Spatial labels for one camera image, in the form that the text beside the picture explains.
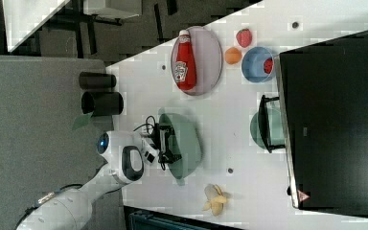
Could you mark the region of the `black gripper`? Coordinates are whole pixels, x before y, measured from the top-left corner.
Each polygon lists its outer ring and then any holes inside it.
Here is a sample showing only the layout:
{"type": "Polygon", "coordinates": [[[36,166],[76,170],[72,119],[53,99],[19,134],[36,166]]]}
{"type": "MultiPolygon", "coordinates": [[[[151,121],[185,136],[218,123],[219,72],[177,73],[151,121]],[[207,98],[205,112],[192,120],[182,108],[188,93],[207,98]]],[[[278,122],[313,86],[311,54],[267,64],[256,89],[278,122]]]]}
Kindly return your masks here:
{"type": "Polygon", "coordinates": [[[151,139],[150,144],[154,144],[159,150],[158,163],[161,165],[171,164],[179,161],[182,156],[180,154],[172,154],[169,150],[168,138],[174,133],[172,126],[160,126],[159,124],[147,124],[147,132],[151,139]]]}

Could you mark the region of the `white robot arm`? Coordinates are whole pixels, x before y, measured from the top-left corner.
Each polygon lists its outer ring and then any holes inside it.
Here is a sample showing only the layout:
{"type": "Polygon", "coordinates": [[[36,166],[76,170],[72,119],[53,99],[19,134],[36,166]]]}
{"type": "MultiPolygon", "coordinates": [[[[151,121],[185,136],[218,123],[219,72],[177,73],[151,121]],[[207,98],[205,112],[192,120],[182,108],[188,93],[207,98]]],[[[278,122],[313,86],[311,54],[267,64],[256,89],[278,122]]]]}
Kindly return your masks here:
{"type": "Polygon", "coordinates": [[[91,220],[93,204],[100,197],[140,180],[147,162],[159,160],[166,164],[179,157],[169,149],[173,135],[173,126],[160,123],[151,133],[104,133],[97,142],[104,165],[96,175],[78,188],[68,187],[39,199],[14,230],[81,230],[91,220]]]}

